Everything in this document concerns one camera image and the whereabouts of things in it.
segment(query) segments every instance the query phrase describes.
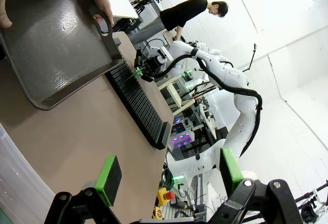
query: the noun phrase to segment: wooden table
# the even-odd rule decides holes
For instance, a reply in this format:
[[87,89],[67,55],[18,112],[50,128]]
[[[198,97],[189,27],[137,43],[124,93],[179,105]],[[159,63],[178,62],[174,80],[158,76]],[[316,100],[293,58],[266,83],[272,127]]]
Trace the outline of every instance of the wooden table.
[[165,30],[163,32],[163,36],[166,39],[166,41],[168,42],[168,44],[171,45],[173,43],[173,37],[176,36],[176,33],[174,30],[171,30],[171,31]]
[[[124,33],[119,49],[130,67],[135,49]],[[155,83],[140,80],[163,121],[173,115]],[[151,147],[104,76],[51,111],[27,99],[5,61],[0,61],[0,123],[26,160],[57,193],[78,193],[95,180],[109,155],[117,155],[122,179],[112,210],[122,223],[150,218],[166,150]]]

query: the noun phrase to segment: plastic tray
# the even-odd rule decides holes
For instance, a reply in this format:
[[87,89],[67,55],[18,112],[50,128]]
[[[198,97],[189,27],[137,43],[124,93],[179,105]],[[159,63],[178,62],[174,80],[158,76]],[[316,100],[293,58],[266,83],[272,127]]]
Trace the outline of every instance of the plastic tray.
[[42,224],[54,196],[0,124],[0,209],[15,224]]
[[27,99],[50,110],[122,62],[108,18],[94,0],[6,0],[13,26],[0,31],[2,47]]

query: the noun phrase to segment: dark gray tray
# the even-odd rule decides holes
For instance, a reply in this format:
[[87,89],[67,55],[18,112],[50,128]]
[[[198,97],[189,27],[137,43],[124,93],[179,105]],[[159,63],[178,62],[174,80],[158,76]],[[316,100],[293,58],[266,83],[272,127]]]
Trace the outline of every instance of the dark gray tray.
[[27,99],[50,110],[122,62],[103,36],[94,0],[7,0],[13,26],[0,31],[2,47]]

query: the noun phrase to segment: finger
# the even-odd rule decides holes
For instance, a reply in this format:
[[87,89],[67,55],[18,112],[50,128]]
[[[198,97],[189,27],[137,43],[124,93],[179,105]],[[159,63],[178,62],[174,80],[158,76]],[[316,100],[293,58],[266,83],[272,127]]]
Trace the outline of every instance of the finger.
[[6,0],[0,0],[0,27],[9,28],[11,27],[12,22],[8,19],[5,3]]
[[101,15],[99,15],[99,14],[95,14],[94,16],[93,16],[93,18],[98,22],[98,24],[100,25],[102,22],[103,22],[103,17],[101,16]]
[[107,3],[105,5],[105,7],[104,7],[104,13],[108,17],[109,22],[111,23],[111,25],[114,25],[113,12],[112,12],[111,3],[109,2],[109,0],[107,0]]

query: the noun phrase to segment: green gripper pad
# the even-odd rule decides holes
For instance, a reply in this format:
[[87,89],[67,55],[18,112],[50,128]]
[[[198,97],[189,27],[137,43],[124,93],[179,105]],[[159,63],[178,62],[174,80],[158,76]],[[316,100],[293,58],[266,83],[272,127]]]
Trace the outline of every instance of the green gripper pad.
[[94,187],[109,207],[114,205],[121,178],[122,171],[117,157],[107,157]]
[[230,148],[221,149],[220,172],[228,197],[234,192],[239,183],[244,179]]

